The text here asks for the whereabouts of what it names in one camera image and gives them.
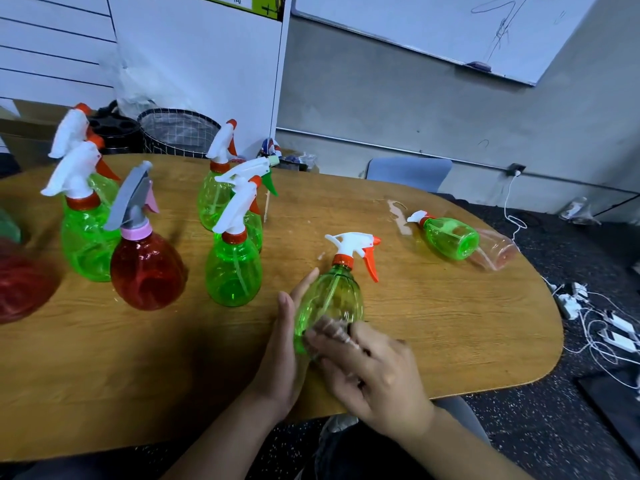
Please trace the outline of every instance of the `green spray bottle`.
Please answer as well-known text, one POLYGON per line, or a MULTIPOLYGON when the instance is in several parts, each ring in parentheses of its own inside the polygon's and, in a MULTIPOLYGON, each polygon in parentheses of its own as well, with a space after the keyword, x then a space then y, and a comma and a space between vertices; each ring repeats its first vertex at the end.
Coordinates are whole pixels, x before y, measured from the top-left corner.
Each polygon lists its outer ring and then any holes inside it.
MULTIPOLYGON (((258 187, 264 184, 267 190, 277 197, 278 193, 271 179, 270 166, 277 165, 279 162, 280 160, 277 156, 258 157, 233 167, 224 175, 215 177, 215 180, 233 185, 232 195, 236 192, 236 185, 244 185, 251 181, 258 187)), ((255 247, 258 248, 258 252, 260 252, 262 250, 262 217, 260 216, 260 208, 258 208, 256 199, 253 199, 249 211, 244 215, 244 225, 249 239, 253 241, 255 247)))
MULTIPOLYGON (((104 140, 96 135, 89 126, 88 116, 92 113, 91 108, 84 103, 76 104, 69 109, 65 117, 62 118, 56 134, 53 136, 51 144, 50 158, 64 158, 83 141, 91 141, 96 145, 98 151, 104 148, 104 140)), ((119 187, 116 183, 119 178, 106 166, 104 160, 100 159, 96 164, 98 172, 89 176, 89 186, 98 193, 100 201, 107 207, 111 207, 116 199, 119 187)))
POLYGON ((353 269, 353 253, 364 259, 367 271, 374 282, 378 282, 376 264, 373 259, 373 246, 380 239, 372 234, 361 232, 345 232, 338 235, 325 235, 338 247, 333 257, 329 272, 320 276, 302 297, 296 314, 293 344, 297 353, 306 354, 302 343, 302 334, 326 315, 337 321, 352 323, 362 320, 364 304, 360 286, 351 274, 353 269))
POLYGON ((64 193, 66 197, 60 239, 73 269, 91 281, 106 282, 111 279, 111 255, 120 241, 120 231, 103 229, 109 208, 88 183, 100 161, 94 143, 79 143, 62 158, 41 193, 49 197, 64 193))
POLYGON ((480 236, 473 227, 450 217, 433 217, 424 210, 414 212, 407 222, 416 222, 434 248, 450 259, 468 258, 478 247, 480 236))
POLYGON ((205 265, 205 281, 209 295, 220 305, 245 305, 262 284, 260 253, 244 225, 257 188, 252 181, 236 184, 236 194, 213 227, 214 245, 205 265))
POLYGON ((231 168, 229 160, 237 156, 234 144, 236 125, 236 120, 228 120, 216 133, 207 152, 210 160, 209 173, 198 192, 198 215, 200 222, 208 230, 213 229, 231 200, 231 185, 218 182, 216 177, 228 172, 231 168))

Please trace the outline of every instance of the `chair backrest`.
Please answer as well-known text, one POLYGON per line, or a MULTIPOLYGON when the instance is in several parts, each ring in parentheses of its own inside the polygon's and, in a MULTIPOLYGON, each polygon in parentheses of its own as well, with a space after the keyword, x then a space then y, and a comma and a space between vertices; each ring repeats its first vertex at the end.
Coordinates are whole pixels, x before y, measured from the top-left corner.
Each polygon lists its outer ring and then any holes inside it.
POLYGON ((444 158, 374 158, 367 168, 367 180, 403 184, 436 193, 451 171, 453 162, 444 158))

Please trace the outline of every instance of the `water spill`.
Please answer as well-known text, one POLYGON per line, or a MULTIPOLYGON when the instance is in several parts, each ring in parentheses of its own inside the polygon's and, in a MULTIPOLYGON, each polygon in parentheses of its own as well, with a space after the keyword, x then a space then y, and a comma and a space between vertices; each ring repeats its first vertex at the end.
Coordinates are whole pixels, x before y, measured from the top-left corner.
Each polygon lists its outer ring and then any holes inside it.
POLYGON ((400 234, 411 235, 411 228, 407 225, 406 219, 404 218, 404 213, 402 209, 400 209, 396 204, 402 205, 402 207, 407 210, 406 206, 403 203, 395 200, 388 200, 387 203, 389 204, 389 212, 391 212, 395 217, 394 222, 398 226, 400 234))

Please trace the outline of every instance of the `oval table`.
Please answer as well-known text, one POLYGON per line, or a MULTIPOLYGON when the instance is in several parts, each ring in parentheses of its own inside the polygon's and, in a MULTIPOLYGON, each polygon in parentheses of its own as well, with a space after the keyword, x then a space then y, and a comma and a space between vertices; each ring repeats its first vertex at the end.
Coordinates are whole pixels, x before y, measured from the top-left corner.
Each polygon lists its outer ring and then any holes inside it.
MULTIPOLYGON (((356 257, 365 318, 409 342, 432 397, 516 386, 555 366, 563 345, 556 304, 518 255, 495 273, 433 252, 405 216, 426 209, 476 228, 465 210, 404 185, 275 169, 279 193, 264 225, 264 278, 246 306, 226 308, 205 290, 212 233, 198 220, 196 195, 208 161, 167 155, 106 158, 121 177, 148 159, 160 214, 156 232, 189 268, 183 295, 155 312, 126 305, 110 283, 73 273, 59 239, 61 197, 40 195, 52 166, 0 181, 0 206, 26 235, 32 255, 62 276, 50 302, 0 326, 0 460, 30 460, 159 442, 203 430, 257 370, 276 313, 313 267, 335 249, 324 235, 372 233, 379 283, 356 257)), ((259 190, 264 211, 266 190, 259 190)), ((312 369, 293 419, 342 411, 312 369)))

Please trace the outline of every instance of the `red spray bottle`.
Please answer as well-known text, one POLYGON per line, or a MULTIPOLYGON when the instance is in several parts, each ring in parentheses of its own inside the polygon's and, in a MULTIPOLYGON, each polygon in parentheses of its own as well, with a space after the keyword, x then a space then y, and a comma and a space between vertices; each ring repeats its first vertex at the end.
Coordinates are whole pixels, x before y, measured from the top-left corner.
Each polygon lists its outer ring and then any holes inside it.
POLYGON ((111 282, 128 304, 158 310, 184 291, 187 270, 175 248, 153 232, 143 208, 158 212, 148 161, 135 167, 120 187, 106 230, 120 228, 122 240, 111 258, 111 282))

